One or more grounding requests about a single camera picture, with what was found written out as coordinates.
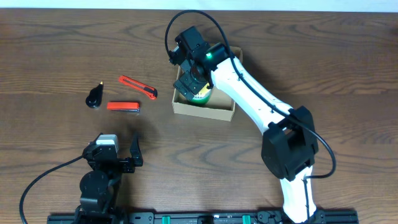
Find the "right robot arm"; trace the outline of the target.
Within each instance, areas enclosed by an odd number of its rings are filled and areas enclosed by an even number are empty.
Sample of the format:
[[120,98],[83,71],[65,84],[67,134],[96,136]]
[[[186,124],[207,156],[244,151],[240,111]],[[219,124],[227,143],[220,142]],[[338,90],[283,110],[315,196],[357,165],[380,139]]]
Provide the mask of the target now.
[[210,45],[196,27],[181,32],[175,41],[170,62],[182,71],[175,89],[196,103],[200,93],[217,88],[237,103],[262,133],[261,157],[280,180],[284,213],[294,223],[308,221],[317,209],[309,179],[318,152],[311,112],[280,101],[248,73],[227,45]]

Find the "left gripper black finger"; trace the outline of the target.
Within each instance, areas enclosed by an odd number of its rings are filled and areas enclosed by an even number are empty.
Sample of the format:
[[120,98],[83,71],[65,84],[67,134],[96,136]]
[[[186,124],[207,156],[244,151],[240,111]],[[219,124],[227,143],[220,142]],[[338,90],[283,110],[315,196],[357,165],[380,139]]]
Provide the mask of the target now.
[[142,153],[139,147],[139,136],[135,134],[130,146],[131,159],[135,167],[142,167],[144,164]]
[[100,133],[93,141],[90,142],[90,145],[101,145],[104,144],[103,141],[104,134]]

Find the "yellow sticky note pad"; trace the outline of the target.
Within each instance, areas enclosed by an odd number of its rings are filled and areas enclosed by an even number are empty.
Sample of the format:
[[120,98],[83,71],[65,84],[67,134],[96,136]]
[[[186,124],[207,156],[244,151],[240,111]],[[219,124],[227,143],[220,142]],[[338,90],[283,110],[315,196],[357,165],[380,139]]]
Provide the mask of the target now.
[[211,95],[212,89],[210,88],[210,84],[207,83],[195,96],[194,99],[200,100],[204,98],[208,98]]

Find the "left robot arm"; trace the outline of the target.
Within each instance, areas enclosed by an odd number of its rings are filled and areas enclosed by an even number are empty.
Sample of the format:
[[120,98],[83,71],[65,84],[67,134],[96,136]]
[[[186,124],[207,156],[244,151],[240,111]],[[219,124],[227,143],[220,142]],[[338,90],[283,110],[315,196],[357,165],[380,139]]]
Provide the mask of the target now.
[[129,215],[116,205],[123,174],[132,174],[143,166],[138,135],[133,135],[130,156],[118,157],[119,144],[115,134],[99,134],[83,150],[92,171],[80,180],[80,205],[75,210],[76,224],[127,224]]

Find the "black correction tape dispenser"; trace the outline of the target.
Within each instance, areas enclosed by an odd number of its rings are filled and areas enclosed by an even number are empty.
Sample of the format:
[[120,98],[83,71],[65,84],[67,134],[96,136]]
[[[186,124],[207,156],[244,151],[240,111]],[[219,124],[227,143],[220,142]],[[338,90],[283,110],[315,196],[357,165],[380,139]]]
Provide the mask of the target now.
[[100,107],[103,97],[103,81],[99,85],[90,90],[89,95],[86,97],[85,103],[89,108],[97,109]]

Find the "green tape roll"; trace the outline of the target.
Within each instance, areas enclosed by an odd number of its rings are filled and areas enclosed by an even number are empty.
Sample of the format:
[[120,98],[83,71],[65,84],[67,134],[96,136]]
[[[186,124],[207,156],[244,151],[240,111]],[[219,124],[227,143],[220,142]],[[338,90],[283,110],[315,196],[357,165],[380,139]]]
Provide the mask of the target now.
[[211,95],[208,98],[196,100],[194,97],[192,99],[187,99],[187,101],[193,105],[205,105],[210,100]]

